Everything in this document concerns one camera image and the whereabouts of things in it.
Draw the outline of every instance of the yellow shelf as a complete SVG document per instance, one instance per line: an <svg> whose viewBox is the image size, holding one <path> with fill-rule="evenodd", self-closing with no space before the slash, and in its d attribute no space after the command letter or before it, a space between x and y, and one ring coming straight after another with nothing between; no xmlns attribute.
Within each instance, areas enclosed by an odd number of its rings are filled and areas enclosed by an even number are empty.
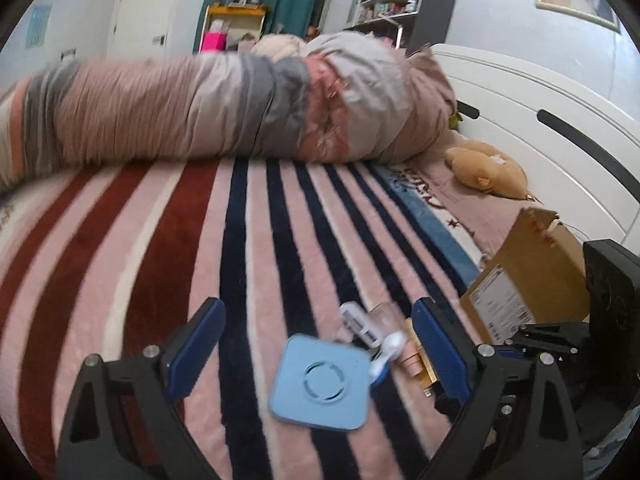
<svg viewBox="0 0 640 480"><path fill-rule="evenodd" d="M210 6L207 7L207 14L224 14L227 16L264 16L267 11L261 7L252 9L251 7L225 7Z"/></svg>

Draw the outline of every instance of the navy stripe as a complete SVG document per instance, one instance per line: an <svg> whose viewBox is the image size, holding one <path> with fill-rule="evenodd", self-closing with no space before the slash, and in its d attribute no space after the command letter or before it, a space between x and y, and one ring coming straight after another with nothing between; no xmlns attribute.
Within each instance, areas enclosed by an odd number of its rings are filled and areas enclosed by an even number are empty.
<svg viewBox="0 0 640 480"><path fill-rule="evenodd" d="M406 317L411 317L411 300L409 300L409 296L407 295L398 275L396 274L394 268L391 265L391 262L386 257L385 251L382 250L380 244L377 242L376 237L373 235L369 226L367 225L364 216L356 206L355 201L349 194L346 186L338 176L337 171L333 166L325 166L324 170L326 174L329 176L329 180L334 186L335 192L340 197L340 200L344 204L344 207L347 209L347 213L351 218L351 222L358 232L358 236L362 243L371 254L373 258L373 263L378 270L378 273L382 277L385 282L386 290L388 290L391 299L395 301L400 310L404 313Z"/></svg>
<svg viewBox="0 0 640 480"><path fill-rule="evenodd" d="M273 232L273 247L280 275L282 307L287 333L318 337L318 328L311 310L305 286L305 269L293 238L289 211L282 187L280 163L268 160L267 190ZM311 440L318 451L322 472L327 479L358 480L360 472L346 434L337 431L311 429Z"/></svg>
<svg viewBox="0 0 640 480"><path fill-rule="evenodd" d="M236 159L220 260L226 327L218 344L220 409L235 479L273 478L255 394L246 326L246 189L248 163Z"/></svg>
<svg viewBox="0 0 640 480"><path fill-rule="evenodd" d="M398 206L400 212L404 215L406 220L409 222L409 225L414 230L420 241L424 244L424 247L431 253L431 256L434 257L438 265L442 270L444 270L445 274L453 284L456 289L456 292L459 296L462 296L466 292L466 284L465 280L462 279L459 272L451 265L450 261L444 255L444 253L440 250L440 248L431 240L431 237L424 231L424 229L420 226L420 224L415 219L414 215L409 211L409 208L406 206L400 197L389 187L388 183L382 178L378 172L373 168L371 163L365 163L364 167L369 171L371 176L375 178L380 187L386 192L388 197L394 201L394 203Z"/></svg>
<svg viewBox="0 0 640 480"><path fill-rule="evenodd" d="M402 231L398 228L396 223L393 221L389 212L382 205L382 202L380 202L380 200L375 195L375 193L373 193L369 185L364 181L362 175L356 169L356 167L353 164L348 164L347 168L350 171L350 173L353 175L353 177L356 179L356 182L358 183L358 186L360 186L360 189L362 190L364 195L366 195L366 197L371 202L371 205L380 215L380 219L383 221L386 227L386 230L389 231L389 234L391 234L391 236L395 240L399 249L402 251L402 254L404 254L404 257L409 261L411 266L414 268L415 272L418 274L418 277L420 277L420 280L424 284L425 288L427 289L431 299L435 301L436 304L442 309L445 316L447 316L447 319L449 319L453 323L457 323L458 316L456 315L455 311L453 310L453 307L449 303L449 300L444 295L444 293L442 292L441 288L438 286L436 281L433 279L433 276L431 275L431 273L424 266L424 263L422 262L418 254L415 252L412 245L409 243L409 240L407 240L406 237L402 234Z"/></svg>
<svg viewBox="0 0 640 480"><path fill-rule="evenodd" d="M318 244L335 282L340 302L356 301L364 304L353 273L342 253L338 240L331 229L326 217L318 192L314 187L308 170L304 164L295 163L298 182L305 195L306 204L313 219ZM386 436L391 442L392 449L400 471L407 479L417 478L429 464L418 436L415 434L408 413L404 409L396 384L391 374L370 392L380 421L385 428Z"/></svg>

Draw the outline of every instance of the white door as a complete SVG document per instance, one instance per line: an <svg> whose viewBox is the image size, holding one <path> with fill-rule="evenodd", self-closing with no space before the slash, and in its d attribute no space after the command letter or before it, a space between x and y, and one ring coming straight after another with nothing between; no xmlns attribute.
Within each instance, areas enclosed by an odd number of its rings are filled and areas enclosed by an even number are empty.
<svg viewBox="0 0 640 480"><path fill-rule="evenodd" d="M120 0L109 57L164 57L175 0Z"/></svg>

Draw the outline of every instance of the pink box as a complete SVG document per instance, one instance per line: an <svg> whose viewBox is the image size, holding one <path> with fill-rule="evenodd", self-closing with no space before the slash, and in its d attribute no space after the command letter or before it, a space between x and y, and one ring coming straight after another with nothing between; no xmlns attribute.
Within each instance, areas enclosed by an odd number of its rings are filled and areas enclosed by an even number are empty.
<svg viewBox="0 0 640 480"><path fill-rule="evenodd" d="M224 32L207 32L202 41L201 52L206 50L224 50L226 48L226 34Z"/></svg>

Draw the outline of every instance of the screw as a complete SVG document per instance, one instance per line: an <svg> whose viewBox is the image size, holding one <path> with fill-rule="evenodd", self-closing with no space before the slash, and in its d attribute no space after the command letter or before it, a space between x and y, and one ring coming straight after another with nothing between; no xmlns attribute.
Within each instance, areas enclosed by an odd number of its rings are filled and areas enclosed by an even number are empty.
<svg viewBox="0 0 640 480"><path fill-rule="evenodd" d="M491 345L481 344L478 346L478 353L482 357L493 357L495 355L495 348Z"/></svg>
<svg viewBox="0 0 640 480"><path fill-rule="evenodd" d="M159 354L160 354L160 347L158 345L149 345L142 351L142 355L144 357L148 357L149 359L158 357Z"/></svg>
<svg viewBox="0 0 640 480"><path fill-rule="evenodd" d="M548 352L542 352L542 354L540 354L540 361L542 362L543 365L547 365L547 366L552 365L553 363L556 362L554 357Z"/></svg>
<svg viewBox="0 0 640 480"><path fill-rule="evenodd" d="M84 364L87 366L95 366L100 362L100 356L98 354L91 354L84 358Z"/></svg>

